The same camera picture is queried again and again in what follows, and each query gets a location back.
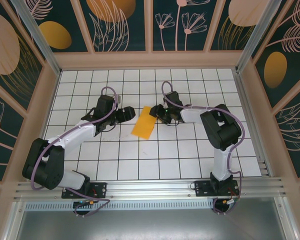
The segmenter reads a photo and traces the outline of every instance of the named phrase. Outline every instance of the metal bar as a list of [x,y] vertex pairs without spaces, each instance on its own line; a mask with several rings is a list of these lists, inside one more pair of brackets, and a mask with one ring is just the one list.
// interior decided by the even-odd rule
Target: metal bar
[[240,73],[233,73],[233,77],[236,84],[236,88],[238,90],[241,104],[243,106],[243,111],[245,113],[245,116],[247,117],[247,124],[249,124],[249,127],[251,129],[250,135],[251,135],[251,140],[253,141],[253,146],[255,147],[256,154],[258,154],[260,157],[258,161],[265,162],[268,175],[272,177],[273,171],[269,164],[269,158],[267,156],[265,147],[262,143],[261,133],[257,125],[257,120],[253,112],[251,102],[247,95],[245,84],[242,80]]
[[[73,211],[73,201],[35,201],[26,204],[26,212],[42,211]],[[117,210],[180,210],[180,209],[211,209],[212,199],[180,199],[180,200],[113,200],[101,211]],[[77,211],[95,210],[101,202],[78,208]]]
[[[197,179],[181,180],[139,180],[108,181],[106,198],[111,200],[176,200],[198,199],[191,185]],[[65,201],[61,199],[62,189],[33,191],[29,182],[20,182],[15,201]],[[278,177],[244,177],[242,179],[243,198],[284,196],[281,179]]]
[[300,233],[292,215],[287,197],[275,197],[275,206],[287,240],[300,240]]
[[56,75],[59,75],[60,67],[54,56],[54,53],[52,52],[51,48],[47,44],[47,41],[46,41],[45,37],[42,35],[35,19],[32,17],[31,13],[29,12],[29,9],[28,9],[25,1],[11,0],[11,3],[13,4],[16,12],[19,14],[20,18],[22,19],[27,30],[32,35],[36,44],[40,48],[45,59],[51,65],[52,70],[54,71],[54,73]]
[[26,202],[13,202],[1,240],[16,240],[26,209]]
[[260,17],[259,22],[255,26],[248,42],[246,43],[243,52],[236,64],[238,73],[242,73],[244,70],[246,64],[248,63],[250,57],[252,56],[252,53],[256,49],[259,41],[265,34],[269,24],[272,21],[272,18],[276,14],[279,6],[280,6],[281,0],[270,0],[268,1],[267,6],[265,7],[265,10]]

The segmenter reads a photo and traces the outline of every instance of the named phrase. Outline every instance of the gray floor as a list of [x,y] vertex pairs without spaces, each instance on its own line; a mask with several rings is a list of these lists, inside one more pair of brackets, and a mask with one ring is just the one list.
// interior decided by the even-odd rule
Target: gray floor
[[18,240],[284,240],[271,198],[241,199],[223,216],[211,209],[100,211],[87,218],[72,212],[24,214]]

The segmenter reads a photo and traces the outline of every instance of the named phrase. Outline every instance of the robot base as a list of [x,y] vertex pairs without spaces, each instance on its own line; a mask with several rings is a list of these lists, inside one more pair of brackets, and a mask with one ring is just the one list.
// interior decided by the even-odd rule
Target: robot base
[[239,195],[238,182],[233,180],[233,175],[223,181],[218,181],[212,172],[210,180],[194,182],[195,195],[197,197],[224,197],[231,196],[231,191]]
[[[106,182],[90,182],[88,192],[81,192],[80,190],[76,190],[78,193],[84,194],[88,197],[104,199],[106,198],[107,193],[107,183]],[[72,191],[67,189],[62,190],[62,199],[86,199],[86,197],[81,197]]]

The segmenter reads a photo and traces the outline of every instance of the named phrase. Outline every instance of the beige circle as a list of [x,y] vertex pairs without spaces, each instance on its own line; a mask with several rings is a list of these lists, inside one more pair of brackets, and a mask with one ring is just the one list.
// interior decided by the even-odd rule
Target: beige circle
[[[136,0],[86,0],[86,3],[88,4],[90,10],[94,15],[106,22],[113,22],[113,18],[115,16],[115,8],[113,6],[113,3],[115,4],[118,11],[119,9],[122,10],[126,19],[134,14],[136,9]],[[109,12],[106,10],[107,8],[104,7],[104,4],[108,5]],[[109,16],[107,18],[107,13],[112,14],[113,17]]]
[[0,15],[0,74],[11,74],[19,63],[18,35],[11,24]]
[[231,0],[230,21],[240,27],[250,27],[258,23],[269,0]]
[[264,81],[269,88],[278,87],[287,72],[287,59],[281,52],[275,51],[267,58],[264,66]]
[[55,21],[45,21],[39,25],[39,29],[50,47],[66,49],[71,46],[70,33],[61,24]]

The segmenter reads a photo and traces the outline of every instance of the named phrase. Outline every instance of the black grid line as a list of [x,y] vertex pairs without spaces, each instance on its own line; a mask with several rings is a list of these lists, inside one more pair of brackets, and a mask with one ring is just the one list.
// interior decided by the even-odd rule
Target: black grid line
[[[206,86],[205,86],[205,80],[203,80],[203,86],[204,86],[204,91],[207,92],[206,90]],[[202,178],[202,170],[201,170],[201,162],[200,162],[200,155],[199,155],[199,147],[198,147],[198,140],[197,140],[197,133],[196,133],[196,127],[195,127],[195,124],[193,124],[193,129],[194,129],[194,137],[195,137],[195,144],[196,144],[196,151],[198,153],[198,161],[199,161],[199,168],[200,168],[200,176]]]
[[[139,70],[139,109],[140,109],[140,70]],[[140,137],[138,137],[138,180],[140,179]]]
[[[77,77],[78,77],[78,72],[76,72],[76,75],[75,75],[75,82],[74,82],[72,97],[71,97],[70,106],[69,106],[69,110],[68,110],[68,117],[66,118],[65,125],[67,125],[67,123],[68,123],[68,119],[69,119],[69,115],[70,115],[70,107],[71,107],[71,103],[72,103],[72,99],[73,99],[73,94],[74,94],[75,88],[76,88]],[[78,171],[80,151],[81,151],[81,144],[80,144],[80,149],[79,149],[78,161],[76,162],[76,169],[75,169],[76,171]]]
[[[197,81],[197,82],[201,82],[203,81],[202,79],[201,80],[198,80],[198,79],[195,79],[195,80],[191,80],[189,79],[188,81]],[[233,79],[222,79],[221,81],[233,81]],[[123,81],[110,81],[110,83],[122,83]],[[156,82],[155,80],[149,80],[149,81],[124,81],[124,82],[129,82],[129,83],[137,83],[137,82]],[[88,83],[91,83],[90,81],[79,81],[78,83],[81,83],[81,84],[88,84]],[[94,81],[93,83],[107,83],[106,81]],[[73,84],[73,82],[61,82],[60,84]]]
[[[222,91],[222,86],[221,86],[221,82],[220,82],[220,78],[219,78],[219,73],[218,73],[218,71],[216,71],[216,74],[218,75],[219,84],[220,84],[220,88],[221,88],[221,91]],[[222,92],[222,97],[223,97],[224,104],[226,104],[226,99],[225,99],[225,96],[224,96],[224,92]],[[240,163],[240,158],[239,158],[239,154],[238,154],[237,148],[235,148],[235,151],[236,151],[236,155],[238,156],[238,161],[239,161],[240,171],[241,171],[242,176],[243,176],[244,173],[243,173],[242,168],[241,168],[241,163]]]
[[[179,159],[196,159],[197,157],[180,157]],[[199,157],[199,159],[213,159],[213,156],[209,156],[209,157]],[[255,155],[251,155],[251,156],[232,156],[232,158],[255,158],[257,160],[257,157]],[[175,157],[156,157],[156,158],[127,158],[127,159],[120,159],[120,161],[146,161],[146,160],[173,160],[176,159]],[[80,159],[80,160],[64,160],[65,162],[74,162],[74,161],[80,161],[80,162],[84,162],[84,161],[98,161],[96,159]],[[118,159],[104,159],[104,160],[99,160],[99,161],[118,161]]]
[[[109,78],[109,71],[108,71],[108,74],[106,76],[106,86],[108,86],[108,78]],[[99,172],[99,158],[100,158],[100,149],[101,149],[101,142],[102,142],[102,132],[100,133],[100,143],[99,143],[99,153],[98,153],[98,164],[96,166],[96,175],[95,175],[95,179],[97,180],[97,177],[98,177],[98,172]]]
[[[171,73],[171,69],[170,69],[170,77],[171,77],[171,84],[172,86],[174,85],[173,84],[173,81],[172,81],[172,73]],[[178,162],[179,162],[179,172],[180,172],[180,178],[181,177],[181,165],[180,165],[180,154],[179,154],[179,143],[178,143],[178,131],[177,131],[177,122],[175,123],[175,138],[176,138],[176,150],[177,150],[177,153],[178,153]]]
[[[166,142],[166,141],[175,141],[176,139],[163,139],[159,140],[159,142]],[[179,139],[178,141],[196,141],[196,140],[208,140],[208,138],[196,138],[196,139]],[[121,140],[120,142],[138,142],[139,140]],[[155,142],[158,140],[142,140],[142,142]],[[97,140],[97,141],[84,141],[85,143],[98,143],[98,142],[104,142],[104,143],[118,143],[118,140]]]
[[[208,92],[209,94],[221,94],[221,92]],[[206,92],[192,92],[192,93],[179,93],[179,95],[190,95],[190,94],[206,94]],[[237,92],[225,92],[225,94],[237,94]],[[101,94],[78,94],[75,96],[100,96]],[[124,95],[155,95],[155,93],[129,93],[129,94],[124,94]],[[72,97],[73,95],[58,95],[56,97]]]
[[[123,70],[123,79],[122,79],[122,102],[124,101],[124,78],[125,78],[125,70]],[[116,179],[119,179],[119,160],[120,160],[120,142],[121,142],[121,127],[120,124],[120,131],[119,131],[119,146],[118,146],[118,163],[117,163],[117,170],[116,170]],[[138,179],[139,179],[139,161],[138,161]]]
[[[154,71],[154,79],[155,79],[155,105],[158,105],[158,98],[157,98],[157,76],[156,71]],[[159,179],[160,179],[160,152],[159,152],[159,128],[158,128],[158,118],[156,120],[156,142],[158,146],[158,169],[159,169]]]
[[[171,69],[169,69],[169,71],[170,71],[170,81],[171,82],[173,82],[173,83],[177,83],[177,82],[181,82],[181,85],[183,85],[183,84],[185,84],[185,83],[182,83],[182,81],[184,82],[185,80],[173,80],[173,78],[172,78],[172,70]],[[141,71],[138,69],[138,72],[139,72],[139,81],[128,81],[128,82],[138,82],[139,83],[139,86],[138,86],[138,90],[139,90],[139,93],[133,93],[132,92],[132,94],[124,94],[124,77],[125,77],[125,70],[123,71],[123,81],[111,81],[111,83],[116,83],[116,82],[119,82],[119,83],[122,83],[122,100],[124,100],[124,98],[125,98],[125,96],[127,95],[137,95],[138,97],[138,104],[137,104],[137,106],[136,107],[138,107],[138,108],[135,108],[135,110],[136,111],[142,111],[142,108],[141,108],[141,106],[140,106],[140,99],[141,99],[141,95],[154,95],[153,93],[144,93],[144,94],[141,94],[141,85],[140,85],[140,79],[141,79]],[[92,91],[92,83],[101,83],[101,85],[102,85],[102,83],[105,83],[107,86],[108,86],[108,83],[109,83],[109,70],[107,70],[107,80],[106,81],[93,81],[92,79],[96,76],[95,74],[98,74],[98,71],[93,71],[92,72],[92,75],[91,75],[91,81],[85,81],[85,82],[79,82],[79,83],[86,83],[85,85],[85,87],[87,87],[87,85],[89,84],[89,93],[88,94],[83,94],[83,95],[75,95],[75,96],[87,96],[87,98],[88,98],[88,101],[87,101],[87,108],[86,109],[71,109],[72,110],[72,114],[76,114],[76,112],[75,111],[88,111],[89,109],[88,109],[88,105],[89,105],[89,101],[91,101],[91,97],[92,96],[100,96],[99,94],[90,94],[91,93],[91,91]],[[192,93],[191,91],[190,91],[190,81],[203,81],[203,86],[204,86],[204,90],[205,90],[205,92],[203,92],[203,93],[197,93],[197,94],[205,94],[205,96],[206,96],[206,99],[208,100],[208,98],[207,98],[207,93],[206,93],[206,84],[205,84],[205,80],[202,80],[202,79],[196,79],[196,80],[190,80],[189,78],[188,78],[188,72],[187,72],[187,70],[185,70],[185,74],[186,74],[186,79],[187,79],[187,87],[188,87],[188,91],[189,91],[189,93],[180,93],[179,95],[180,95],[180,97],[182,98],[182,95],[185,95],[185,94],[187,94],[188,95],[188,97],[189,97],[189,101],[190,101],[190,104],[192,104],[192,102],[193,102],[193,99],[192,99],[192,94],[194,94],[194,93]],[[62,97],[66,97],[66,96],[68,96],[68,97],[71,97],[71,102],[70,102],[70,108],[71,108],[71,104],[72,104],[72,102],[76,99],[73,99],[73,93],[74,93],[74,91],[75,91],[75,87],[76,87],[76,83],[78,83],[78,75],[80,75],[79,74],[79,72],[77,71],[76,72],[76,79],[75,79],[75,82],[73,83],[73,82],[59,82],[58,83],[58,86],[57,86],[57,91],[58,91],[58,89],[60,88],[60,84],[74,84],[74,86],[73,86],[73,90],[72,90],[72,95],[61,95]],[[219,84],[221,85],[221,81],[220,81],[220,78],[219,78],[219,73],[218,73],[218,71],[217,71],[217,75],[218,75],[218,79],[219,79]],[[164,80],[160,80],[160,81],[158,81],[157,80],[157,78],[158,78],[158,76],[157,76],[157,72],[154,70],[154,80],[153,79],[149,79],[149,80],[147,80],[147,81],[145,81],[145,82],[154,82],[155,83],[155,85],[157,85],[157,83],[159,83],[159,82],[163,82]],[[157,88],[157,86],[155,86],[155,97],[156,97],[156,99],[155,99],[155,104],[157,105],[158,104],[158,102],[159,102],[159,98],[158,98],[158,95],[161,95],[161,93],[160,92],[158,92],[158,90],[159,90],[159,88]],[[218,93],[218,94],[220,94],[220,92],[210,92],[210,94],[216,94],[216,93]],[[221,87],[221,94],[222,94],[222,97],[223,97],[223,100],[224,100],[224,102],[225,102],[225,95],[224,95],[224,92],[223,92],[223,90],[222,90],[222,87]],[[227,92],[227,94],[238,94],[237,92],[234,92],[234,91],[232,91],[232,92]],[[55,106],[55,103],[56,103],[56,96],[57,96],[57,92],[56,92],[56,95],[54,96],[54,100],[53,100],[53,105],[52,105],[52,108]],[[52,113],[52,111],[50,112],[50,116],[49,116],[49,121],[48,121],[48,125],[46,126],[46,130],[45,130],[45,135],[47,134],[47,131],[48,131],[48,127],[52,127],[52,126],[62,126],[62,127],[65,127],[65,129],[67,129],[68,127],[73,127],[73,124],[68,124],[68,121],[69,121],[69,117],[70,117],[70,108],[69,108],[69,110],[67,110],[67,109],[56,109],[56,110],[54,110],[54,111],[68,111],[68,113],[67,113],[67,118],[66,118],[66,123],[65,123],[65,125],[64,124],[61,124],[61,125],[50,125],[50,122],[51,122],[51,113]],[[160,143],[160,141],[162,141],[162,142],[164,142],[164,141],[176,141],[177,142],[177,151],[178,151],[178,163],[179,163],[179,178],[175,178],[175,179],[181,179],[181,166],[180,166],[180,160],[183,160],[183,159],[195,159],[195,157],[187,157],[187,156],[185,156],[185,157],[181,157],[180,158],[180,154],[179,154],[179,144],[183,144],[183,142],[182,141],[194,141],[194,140],[196,140],[196,147],[197,147],[197,154],[198,154],[198,160],[199,160],[199,167],[200,167],[200,174],[201,174],[201,177],[202,177],[202,169],[201,169],[201,162],[200,162],[200,159],[211,159],[212,157],[200,157],[199,156],[199,146],[198,146],[198,140],[207,140],[206,138],[200,138],[200,136],[198,136],[198,134],[199,134],[199,132],[196,132],[196,128],[195,128],[195,124],[194,123],[186,123],[186,124],[192,124],[192,126],[194,127],[194,136],[192,137],[192,138],[195,138],[195,139],[178,139],[178,129],[177,129],[177,127],[176,126],[174,126],[175,127],[175,130],[176,130],[176,136],[175,137],[171,137],[171,139],[165,139],[165,140],[159,140],[159,128],[158,128],[158,124],[163,124],[163,123],[161,123],[161,122],[156,122],[156,127],[157,127],[157,129],[155,130],[156,131],[156,134],[157,134],[157,138],[156,139],[154,139],[154,140],[148,140],[148,141],[151,141],[151,142],[153,142],[153,141],[157,141],[157,151],[158,151],[158,157],[157,158],[149,158],[149,159],[147,159],[147,158],[145,158],[145,157],[141,157],[140,158],[140,142],[142,141],[140,138],[138,138],[137,140],[121,140],[121,139],[119,139],[119,140],[111,140],[110,139],[110,141],[103,141],[102,140],[102,133],[100,134],[100,139],[98,139],[97,141],[92,141],[92,140],[88,140],[88,141],[86,141],[86,142],[99,142],[99,143],[96,143],[97,145],[99,145],[99,153],[98,153],[98,157],[97,157],[97,159],[96,160],[91,160],[91,159],[82,159],[82,160],[79,160],[80,159],[80,154],[81,154],[81,146],[80,146],[80,149],[79,149],[79,155],[78,155],[78,161],[77,161],[77,163],[76,163],[76,169],[78,170],[78,167],[79,167],[79,161],[98,161],[98,163],[97,163],[97,172],[96,172],[96,179],[98,178],[98,171],[99,171],[99,158],[100,158],[100,153],[101,153],[101,142],[137,142],[137,144],[138,144],[138,157],[136,158],[136,159],[120,159],[120,149],[118,149],[118,159],[107,159],[106,161],[117,161],[117,175],[116,175],[116,179],[118,180],[119,179],[119,164],[120,164],[120,161],[125,161],[125,160],[138,160],[138,179],[140,179],[140,168],[139,168],[139,166],[140,166],[140,161],[144,161],[144,160],[152,160],[152,161],[158,161],[158,174],[159,174],[159,179],[161,179],[161,172],[160,172],[160,160],[163,160],[163,159],[170,159],[170,160],[173,160],[173,159],[176,159],[176,157],[171,157],[171,158],[169,158],[169,157],[165,157],[165,158],[161,158],[160,157],[160,151],[159,151],[159,143]],[[124,125],[135,125],[135,123],[124,123]],[[119,132],[119,136],[120,136],[120,138],[121,138],[121,135],[122,135],[122,133],[121,133],[121,130],[122,130],[122,127],[120,126],[120,132]],[[240,169],[241,169],[241,171],[242,171],[242,167],[241,167],[241,161],[240,161],[240,159],[241,158],[245,158],[245,157],[250,157],[250,158],[256,158],[256,156],[255,156],[255,154],[246,154],[246,155],[251,155],[251,156],[239,156],[239,154],[238,154],[238,150],[236,149],[236,152],[233,152],[233,153],[237,153],[236,154],[236,156],[234,156],[234,158],[238,158],[238,160],[239,160],[239,166],[240,166]]]

